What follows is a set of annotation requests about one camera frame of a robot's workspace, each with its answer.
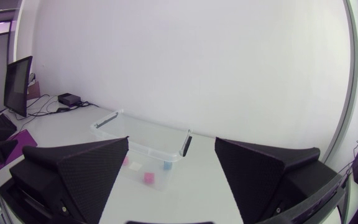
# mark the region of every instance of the pink cube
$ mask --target pink cube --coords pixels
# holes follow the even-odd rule
[[[146,184],[154,184],[154,173],[145,172],[144,173],[144,182]]]
[[[126,156],[125,159],[124,159],[124,162],[122,162],[122,165],[123,165],[123,166],[126,166],[126,165],[128,165],[128,163],[129,163],[129,159],[128,159],[128,157]]]

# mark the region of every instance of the small cube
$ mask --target small cube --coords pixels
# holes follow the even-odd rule
[[[171,170],[172,169],[172,162],[164,161],[164,170]]]
[[[123,166],[126,166],[126,165],[128,165],[128,163],[129,163],[129,159],[128,159],[128,157],[126,156],[125,159],[124,159],[124,162],[122,162],[122,165],[123,165]]]
[[[154,184],[154,173],[145,172],[144,173],[144,182],[146,184]]]

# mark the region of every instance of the purple folder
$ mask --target purple folder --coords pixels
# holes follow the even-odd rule
[[[2,169],[6,164],[9,164],[13,160],[23,155],[22,150],[24,146],[37,146],[37,143],[26,129],[17,134],[17,136],[14,134],[8,140],[11,140],[12,138],[17,140],[17,145],[11,152],[11,155],[9,155],[9,157],[6,159],[6,163],[0,164],[0,169]]]

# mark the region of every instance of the computer monitor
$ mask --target computer monitor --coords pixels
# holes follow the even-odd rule
[[[32,56],[10,63],[6,68],[4,106],[27,116],[27,88]]]
[[[39,148],[23,147],[1,197],[24,223],[70,218],[98,223],[128,152],[128,139]]]
[[[330,189],[339,185],[337,173],[318,160],[320,151],[315,147],[284,149],[216,138],[215,152],[244,223],[279,215],[333,179],[328,194],[321,195],[331,195]]]

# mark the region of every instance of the transparent plastic box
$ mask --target transparent plastic box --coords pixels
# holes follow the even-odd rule
[[[128,136],[129,151],[119,175],[157,190],[165,190],[175,163],[186,156],[191,130],[179,130],[144,121],[124,110],[115,111],[91,125],[100,140]]]

